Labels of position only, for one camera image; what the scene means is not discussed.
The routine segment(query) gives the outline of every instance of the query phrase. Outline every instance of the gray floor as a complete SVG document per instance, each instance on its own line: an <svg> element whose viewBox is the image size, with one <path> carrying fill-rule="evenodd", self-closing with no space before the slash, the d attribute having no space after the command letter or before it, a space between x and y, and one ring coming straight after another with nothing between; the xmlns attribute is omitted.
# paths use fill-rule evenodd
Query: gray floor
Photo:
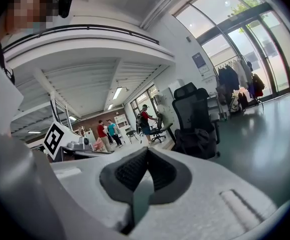
<svg viewBox="0 0 290 240"><path fill-rule="evenodd" d="M290 199L290 94L249 108L220 123L225 166L267 194L278 206Z"/></svg>

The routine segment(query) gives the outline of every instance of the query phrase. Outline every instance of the man in red shirt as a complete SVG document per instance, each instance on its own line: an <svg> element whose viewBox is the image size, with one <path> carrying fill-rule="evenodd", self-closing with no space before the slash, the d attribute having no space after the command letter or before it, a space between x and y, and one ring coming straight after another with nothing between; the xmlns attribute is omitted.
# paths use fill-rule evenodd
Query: man in red shirt
<svg viewBox="0 0 290 240"><path fill-rule="evenodd" d="M107 132L106 132L106 130L104 128L104 123L103 123L102 120L99 120L98 123L99 124L97 126L97 132L98 132L99 138L103 142L107 152L113 153L114 151L110 147L108 136L107 136Z"/></svg>
<svg viewBox="0 0 290 240"><path fill-rule="evenodd" d="M141 129L143 131L143 134L146 135L146 138L148 139L148 143L151 145L152 141L150 138L150 127L148 123L148 119L157 121L157 118L151 117L146 111L148 109L148 106L146 104L143 104L143 109L140 112L141 115Z"/></svg>

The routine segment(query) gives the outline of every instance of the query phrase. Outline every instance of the sign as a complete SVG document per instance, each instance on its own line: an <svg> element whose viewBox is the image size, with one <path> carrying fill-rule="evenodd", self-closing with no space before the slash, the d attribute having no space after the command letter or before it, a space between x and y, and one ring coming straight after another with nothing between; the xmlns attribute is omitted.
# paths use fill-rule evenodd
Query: sign
<svg viewBox="0 0 290 240"><path fill-rule="evenodd" d="M192 56L196 67L198 68L200 74L202 76L204 76L205 73L207 73L209 71L208 66L206 65L205 60L203 59L203 57L201 56L200 52L196 53L195 55Z"/></svg>

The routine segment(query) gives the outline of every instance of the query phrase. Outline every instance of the metal railing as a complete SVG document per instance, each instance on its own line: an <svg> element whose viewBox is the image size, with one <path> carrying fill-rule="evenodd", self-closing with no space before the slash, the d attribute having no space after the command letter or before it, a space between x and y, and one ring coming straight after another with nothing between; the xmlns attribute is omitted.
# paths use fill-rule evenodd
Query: metal railing
<svg viewBox="0 0 290 240"><path fill-rule="evenodd" d="M147 40L147 41L150 41L152 43L159 45L159 41L154 39L154 38L148 37L147 35L140 34L140 33L128 30L128 29L120 28L120 27L107 26L107 25L97 25L97 24L73 24L73 25L63 25L63 26L52 27L52 28L48 28L48 29L43 30L43 31L38 32L38 33L24 36L24 37L14 41L14 42L12 42L11 44L7 45L6 47L4 47L3 51L7 52L10 49L12 49L18 45L21 45L21 44L28 42L30 40L33 40L33 39L40 38L40 37L45 36L45 35L49 35L49 34L53 34L53 33L57 33L57 32L71 31L71 30L113 31L113 32L123 33L123 34L127 34L127 35L130 35L133 37L141 38L141 39L144 39L144 40Z"/></svg>

